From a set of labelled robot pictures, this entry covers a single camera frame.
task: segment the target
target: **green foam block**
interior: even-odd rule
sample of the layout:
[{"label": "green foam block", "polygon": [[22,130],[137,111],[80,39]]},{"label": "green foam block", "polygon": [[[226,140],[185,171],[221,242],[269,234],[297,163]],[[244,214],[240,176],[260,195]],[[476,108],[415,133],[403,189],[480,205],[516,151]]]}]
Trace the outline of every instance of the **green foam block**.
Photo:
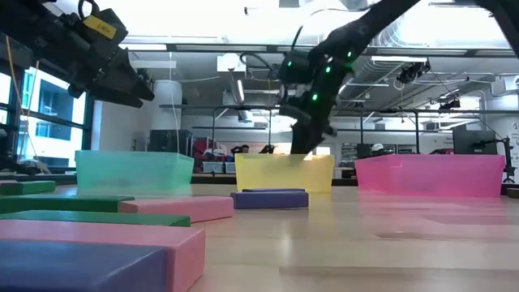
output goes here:
[{"label": "green foam block", "polygon": [[39,194],[56,190],[55,181],[4,182],[0,184],[0,195]]},{"label": "green foam block", "polygon": [[46,210],[32,210],[0,215],[0,220],[4,219],[114,223],[132,225],[162,225],[183,227],[189,227],[191,225],[191,220],[189,216]]},{"label": "green foam block", "polygon": [[13,195],[0,199],[0,213],[27,210],[61,210],[116,213],[119,202],[134,200],[122,195]]}]

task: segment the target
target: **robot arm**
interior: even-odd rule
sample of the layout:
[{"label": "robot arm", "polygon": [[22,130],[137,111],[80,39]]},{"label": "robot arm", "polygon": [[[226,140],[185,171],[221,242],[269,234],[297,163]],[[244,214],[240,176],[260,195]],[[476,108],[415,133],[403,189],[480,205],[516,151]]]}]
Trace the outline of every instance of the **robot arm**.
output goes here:
[{"label": "robot arm", "polygon": [[43,2],[55,0],[0,0],[0,32],[66,73],[74,97],[88,92],[97,100],[134,107],[142,106],[140,99],[153,100],[130,66],[128,50],[118,46],[128,31],[111,9],[93,9],[86,18],[75,13],[57,17]]},{"label": "robot arm", "polygon": [[[284,84],[309,84],[300,99],[281,106],[280,114],[296,118],[291,153],[306,154],[333,134],[328,116],[351,64],[371,40],[419,0],[382,0],[361,18],[336,28],[309,53],[292,50],[278,72]],[[477,4],[493,13],[516,54],[519,54],[519,13],[517,0],[457,0]]]}]

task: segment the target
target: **blue foam block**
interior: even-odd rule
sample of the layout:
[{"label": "blue foam block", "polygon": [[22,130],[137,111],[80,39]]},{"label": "blue foam block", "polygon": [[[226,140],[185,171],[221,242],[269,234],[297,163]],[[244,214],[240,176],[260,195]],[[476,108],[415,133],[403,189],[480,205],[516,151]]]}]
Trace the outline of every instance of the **blue foam block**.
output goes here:
[{"label": "blue foam block", "polygon": [[306,191],[305,189],[243,189],[242,192],[260,192],[260,191]]},{"label": "blue foam block", "polygon": [[0,291],[166,292],[166,250],[0,241]]},{"label": "blue foam block", "polygon": [[232,193],[234,208],[304,208],[308,193],[304,191],[260,191]]}]

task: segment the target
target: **yellow label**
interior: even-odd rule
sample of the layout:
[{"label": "yellow label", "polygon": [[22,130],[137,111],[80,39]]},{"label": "yellow label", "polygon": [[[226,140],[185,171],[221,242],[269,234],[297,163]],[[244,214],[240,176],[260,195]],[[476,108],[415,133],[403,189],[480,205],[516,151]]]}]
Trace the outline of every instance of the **yellow label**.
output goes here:
[{"label": "yellow label", "polygon": [[110,40],[114,38],[115,32],[117,31],[113,26],[92,15],[87,17],[83,23],[103,36],[108,37]]}]

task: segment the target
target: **yellow plastic bin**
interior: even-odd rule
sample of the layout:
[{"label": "yellow plastic bin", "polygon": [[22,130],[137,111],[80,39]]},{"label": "yellow plastic bin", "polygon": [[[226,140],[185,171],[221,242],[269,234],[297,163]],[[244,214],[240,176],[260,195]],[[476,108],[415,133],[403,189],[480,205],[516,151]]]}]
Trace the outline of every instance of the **yellow plastic bin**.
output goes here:
[{"label": "yellow plastic bin", "polygon": [[310,193],[332,192],[335,157],[318,155],[236,154],[238,189],[304,188]]}]

